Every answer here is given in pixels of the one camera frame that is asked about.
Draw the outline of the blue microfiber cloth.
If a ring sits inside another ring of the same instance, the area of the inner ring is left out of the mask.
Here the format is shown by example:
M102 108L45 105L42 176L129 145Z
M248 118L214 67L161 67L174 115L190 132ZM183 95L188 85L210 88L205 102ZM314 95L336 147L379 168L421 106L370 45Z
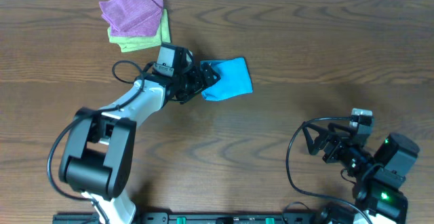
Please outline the blue microfiber cloth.
M232 60L204 60L220 76L220 80L201 95L208 101L222 101L253 92L252 80L244 57Z

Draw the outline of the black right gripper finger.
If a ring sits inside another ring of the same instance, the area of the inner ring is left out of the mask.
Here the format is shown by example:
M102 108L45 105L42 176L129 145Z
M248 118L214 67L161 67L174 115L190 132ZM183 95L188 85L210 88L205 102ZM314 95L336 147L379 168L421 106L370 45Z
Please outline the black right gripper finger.
M318 133L315 139L313 139L309 130L313 130ZM330 140L331 132L328 129L322 128L315 124L304 125L302 131L306 139L307 148L310 155L317 155L320 150L324 149Z
M336 123L329 123L328 130L337 134L341 138L351 138L355 135L355 130Z

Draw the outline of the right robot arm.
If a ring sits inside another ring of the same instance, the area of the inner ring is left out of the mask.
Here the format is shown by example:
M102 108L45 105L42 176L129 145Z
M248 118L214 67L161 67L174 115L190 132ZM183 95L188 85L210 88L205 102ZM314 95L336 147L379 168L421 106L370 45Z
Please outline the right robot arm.
M349 127L330 123L327 128L308 124L302 131L311 155L323 151L325 163L342 164L356 179L353 197L358 209L395 223L406 221L408 200L399 188L418 159L420 148L414 141L393 132L372 155L364 147L373 123Z

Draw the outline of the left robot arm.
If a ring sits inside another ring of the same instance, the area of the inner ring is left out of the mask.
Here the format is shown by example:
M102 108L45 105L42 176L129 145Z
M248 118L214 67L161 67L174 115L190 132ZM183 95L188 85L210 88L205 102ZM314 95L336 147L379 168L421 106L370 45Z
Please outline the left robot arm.
M133 223L136 205L125 190L134 152L136 130L172 100L184 104L221 80L208 63L199 66L150 62L138 69L131 89L98 110L81 108L61 131L49 156L63 138L66 145L58 177L75 199L92 203L99 223Z

